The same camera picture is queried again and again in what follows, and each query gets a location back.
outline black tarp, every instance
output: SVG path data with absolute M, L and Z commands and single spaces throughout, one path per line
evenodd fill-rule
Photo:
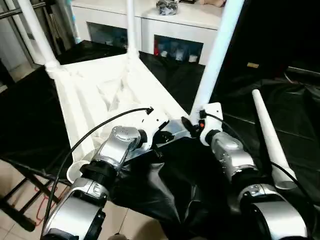
M 84 41 L 59 60 L 67 64 L 124 52 Z M 190 112 L 204 66 L 146 53 L 141 53 L 140 58 Z M 257 165 L 265 171 L 270 166 L 261 130 L 255 124 L 251 96 L 255 88 L 261 91 L 290 166 L 320 204 L 320 90 L 254 76 L 219 80 L 212 100 L 222 103 L 224 119 L 243 137 Z M 44 68 L 0 94 L 0 109 L 0 159 L 54 178 L 61 155 L 70 148 L 55 85 Z M 115 204 L 160 220 L 171 239 L 186 239 L 181 236 L 187 232 L 213 239 L 248 234 L 249 226 L 228 207 L 230 188 L 208 147 L 197 139 L 183 138 L 159 150 L 162 158 L 150 152 L 123 167 L 111 189 L 110 199 Z M 70 163 L 71 159 L 63 172 L 64 181 Z M 286 196 L 311 223 L 310 208 L 299 191 Z

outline shelf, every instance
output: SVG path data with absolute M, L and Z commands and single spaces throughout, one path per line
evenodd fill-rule
M 176 15 L 161 16 L 156 9 L 156 2 L 157 0 L 135 0 L 135 16 L 217 30 L 224 9 L 223 7 L 216 7 L 209 4 L 179 3 L 178 13 Z M 127 11 L 126 0 L 73 0 L 72 6 L 118 14 L 126 14 Z

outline black cable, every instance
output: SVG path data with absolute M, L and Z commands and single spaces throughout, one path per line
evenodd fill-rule
M 305 188 L 300 184 L 300 182 L 298 182 L 298 180 L 295 179 L 287 170 L 285 170 L 283 167 L 279 166 L 278 164 L 276 164 L 272 161 L 271 161 L 271 165 L 275 166 L 276 168 L 278 168 L 282 172 L 284 172 L 295 183 L 295 185 L 300 189 L 300 191 L 303 193 L 303 195 L 307 199 L 307 202 L 311 205 L 311 207 L 313 209 L 313 213 L 314 213 L 313 227 L 312 227 L 311 233 L 314 234 L 317 229 L 317 225 L 318 225 L 318 211 L 315 207 L 314 201 L 312 200 L 312 198 L 310 197 L 308 192 L 305 190 Z
M 233 132 L 233 134 L 240 140 L 240 142 L 242 142 L 243 146 L 249 151 L 249 148 L 246 145 L 245 141 L 239 136 L 239 134 L 236 132 L 236 130 L 233 129 L 233 127 L 231 127 L 228 123 L 226 123 L 224 120 L 222 120 L 221 118 L 219 118 L 217 116 L 214 116 L 214 115 L 209 114 L 209 113 L 205 113 L 204 115 L 212 117 L 212 118 L 220 121 L 222 124 L 226 125 Z M 289 172 L 287 172 L 283 167 L 279 166 L 278 164 L 276 164 L 276 163 L 274 163 L 272 161 L 270 161 L 270 163 L 271 163 L 271 165 L 275 166 L 276 168 L 278 168 L 282 172 L 284 172 L 296 184 L 296 186 L 300 189 L 300 191 L 306 197 L 307 202 L 311 205 L 311 207 L 313 209 L 313 213 L 314 213 L 313 228 L 312 228 L 311 233 L 314 234 L 316 229 L 317 229 L 317 225 L 318 225 L 318 211 L 315 208 L 314 201 L 312 200 L 310 195 L 307 193 L 307 191 L 304 189 L 304 187 L 298 182 L 298 180 L 296 180 Z
M 212 117 L 218 121 L 220 121 L 222 124 L 226 125 L 231 131 L 232 133 L 240 140 L 240 142 L 242 143 L 242 145 L 244 146 L 245 149 L 247 149 L 247 151 L 250 151 L 248 145 L 246 144 L 246 142 L 242 139 L 242 137 L 237 133 L 237 131 L 232 127 L 230 126 L 226 121 L 222 120 L 221 118 L 217 117 L 217 116 L 214 116 L 212 114 L 209 114 L 209 113 L 205 113 L 205 116 L 209 116 L 209 117 Z
M 153 109 L 152 108 L 136 108 L 136 109 L 132 109 L 132 110 L 129 110 L 129 111 L 125 111 L 123 113 L 120 113 L 102 123 L 100 123 L 99 125 L 95 126 L 93 129 L 91 129 L 89 132 L 87 132 L 71 149 L 70 151 L 66 154 L 64 160 L 62 161 L 61 163 L 61 166 L 56 174 L 56 177 L 54 179 L 54 182 L 53 182 L 53 185 L 52 185 L 52 190 L 51 190 L 51 193 L 50 193 L 50 196 L 49 196 L 49 199 L 48 199 L 48 203 L 46 205 L 46 210 L 45 210 L 45 215 L 44 215 L 44 219 L 43 219 L 43 226 L 42 226 L 42 232 L 41 232 L 41 236 L 44 234 L 44 231 L 45 231 L 45 227 L 46 227 L 46 224 L 47 224 L 47 221 L 48 221 L 48 218 L 49 218 L 49 214 L 50 214 L 50 209 L 51 209 L 51 204 L 52 204 L 52 200 L 54 198 L 54 195 L 55 195 L 55 189 L 57 187 L 57 184 L 58 184 L 58 181 L 59 181 L 59 175 L 61 174 L 62 172 L 62 169 L 64 168 L 64 165 L 66 164 L 69 156 L 72 154 L 72 152 L 88 137 L 90 136 L 94 131 L 96 131 L 97 129 L 99 129 L 100 127 L 102 127 L 103 125 L 106 125 L 108 123 L 110 123 L 111 121 L 119 118 L 119 117 L 122 117 L 124 115 L 127 115 L 127 114 L 130 114 L 130 113 L 133 113 L 133 112 L 138 112 L 138 111 L 147 111 L 147 114 L 149 114 Z

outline silver metal casing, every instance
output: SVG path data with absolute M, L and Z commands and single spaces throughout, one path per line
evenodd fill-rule
M 72 184 L 70 191 L 50 215 L 43 235 L 48 234 L 50 229 L 59 229 L 74 236 L 79 236 L 78 240 L 84 240 L 95 216 L 101 208 L 90 202 L 73 197 L 75 191 L 81 191 L 96 199 L 105 199 L 108 194 L 107 189 L 101 184 L 87 178 L 77 178 Z
M 128 152 L 137 148 L 141 135 L 135 127 L 115 126 L 93 160 L 105 161 L 119 169 Z
M 280 240 L 285 237 L 308 236 L 307 226 L 300 213 L 269 184 L 254 184 L 244 188 L 239 194 L 238 201 L 250 195 L 252 205 L 256 211 L 260 211 L 267 224 L 272 240 Z M 282 200 L 255 202 L 256 197 L 277 195 Z
M 213 136 L 211 149 L 222 164 L 223 171 L 229 181 L 236 173 L 240 173 L 244 169 L 257 170 L 254 160 L 244 150 L 243 144 L 226 132 L 218 132 Z
M 303 218 L 287 201 L 266 201 L 253 204 L 262 213 L 272 240 L 280 240 L 285 237 L 308 237 Z

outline floor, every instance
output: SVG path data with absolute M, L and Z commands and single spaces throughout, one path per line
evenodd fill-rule
M 0 160 L 0 196 L 5 196 L 14 188 L 23 176 L 10 164 Z M 58 184 L 56 195 L 59 196 L 66 186 Z M 16 209 L 22 206 L 36 193 L 35 186 L 26 182 L 8 201 Z M 16 224 L 10 217 L 0 210 L 0 240 L 38 240 L 40 239 L 42 223 L 47 200 L 41 195 L 26 211 L 25 215 L 37 223 L 33 232 L 28 232 Z M 131 209 L 107 202 L 103 211 L 106 219 L 102 225 L 102 232 L 98 240 L 107 240 L 110 236 L 120 233 L 129 240 L 166 240 L 161 226 L 155 219 L 135 212 Z
M 32 73 L 33 71 L 34 71 L 34 69 L 30 65 L 30 63 L 26 61 L 26 62 L 20 64 L 19 66 L 17 66 L 16 68 L 10 70 L 9 73 L 10 73 L 11 77 L 13 78 L 13 80 L 15 82 L 17 82 L 17 81 L 23 79 L 25 76 Z

